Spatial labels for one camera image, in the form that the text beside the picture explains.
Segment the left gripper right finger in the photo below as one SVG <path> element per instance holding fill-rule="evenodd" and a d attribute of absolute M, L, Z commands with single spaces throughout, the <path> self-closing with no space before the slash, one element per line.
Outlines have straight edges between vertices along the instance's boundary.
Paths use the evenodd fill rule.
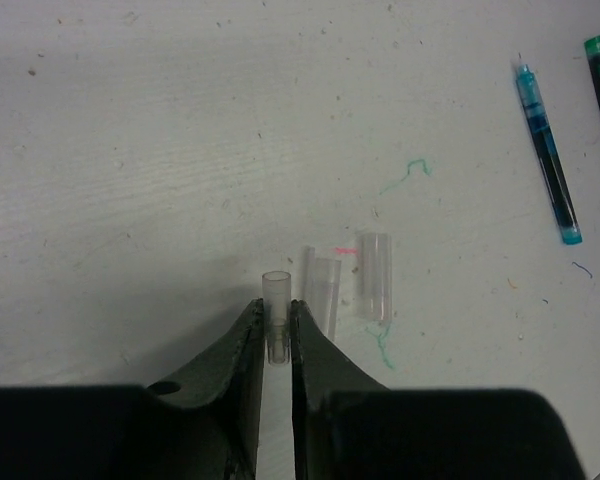
<path fill-rule="evenodd" d="M 331 446 L 323 404 L 334 394 L 359 398 L 387 388 L 322 333 L 302 300 L 291 302 L 290 356 L 295 477 L 323 479 L 330 469 Z"/>

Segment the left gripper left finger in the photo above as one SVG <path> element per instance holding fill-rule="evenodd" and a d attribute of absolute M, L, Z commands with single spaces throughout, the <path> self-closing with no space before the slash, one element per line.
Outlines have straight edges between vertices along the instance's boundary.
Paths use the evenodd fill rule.
<path fill-rule="evenodd" d="M 254 479 L 264 373 L 263 301 L 147 390 L 167 407 L 145 472 L 156 479 Z"/>

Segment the clear pen cap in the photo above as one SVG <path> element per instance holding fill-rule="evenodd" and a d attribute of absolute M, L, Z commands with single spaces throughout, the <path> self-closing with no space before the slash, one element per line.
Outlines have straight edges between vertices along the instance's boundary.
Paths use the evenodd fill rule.
<path fill-rule="evenodd" d="M 268 362 L 289 362 L 291 274 L 270 271 L 262 275 L 262 294 Z"/>
<path fill-rule="evenodd" d="M 386 326 L 393 315 L 391 237 L 386 233 L 362 233 L 357 248 L 359 313 Z"/>
<path fill-rule="evenodd" d="M 307 304 L 315 324 L 330 341 L 335 340 L 341 280 L 341 261 L 317 257 L 314 247 L 303 250 L 300 298 Z"/>

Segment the light blue pen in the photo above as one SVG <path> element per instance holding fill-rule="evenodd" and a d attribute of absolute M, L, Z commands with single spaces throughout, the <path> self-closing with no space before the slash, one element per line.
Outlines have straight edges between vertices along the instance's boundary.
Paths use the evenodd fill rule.
<path fill-rule="evenodd" d="M 558 149 L 536 75 L 528 64 L 515 67 L 515 83 L 562 241 L 580 244 L 582 234 Z"/>

